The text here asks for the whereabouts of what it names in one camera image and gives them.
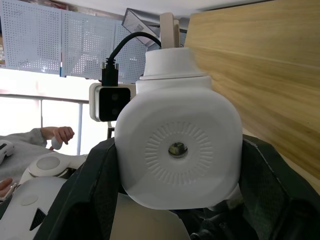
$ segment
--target white device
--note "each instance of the white device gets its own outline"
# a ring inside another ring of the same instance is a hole
[[[118,86],[102,86],[101,83],[93,83],[89,88],[89,113],[90,117],[96,122],[101,122],[99,114],[100,106],[100,91],[105,88],[127,88],[131,92],[131,98],[136,96],[136,85],[135,84],[122,84]]]
[[[51,139],[51,145],[52,145],[53,149],[55,149],[55,150],[61,149],[62,144],[63,144],[63,143],[59,143],[59,142],[58,142],[58,140],[56,139],[55,136]]]
[[[211,77],[197,67],[189,48],[149,51],[145,57],[137,95],[114,131],[122,186],[152,209],[214,206],[238,184],[240,116],[212,90]]]
[[[9,157],[14,153],[15,146],[12,142],[0,140],[0,164],[4,161],[5,157]]]
[[[57,152],[37,157],[24,171],[19,185],[35,177],[60,177],[68,169],[78,169],[87,159],[87,155],[69,156]]]
[[[32,240],[65,182],[65,179],[59,177],[42,176],[30,179],[18,187],[0,220],[0,238]],[[110,240],[121,239],[190,238],[176,214],[143,207],[127,195],[119,193]]]
[[[34,239],[41,225],[33,226],[34,219],[48,214],[65,182],[60,177],[36,177],[18,187],[0,220],[1,240]]]

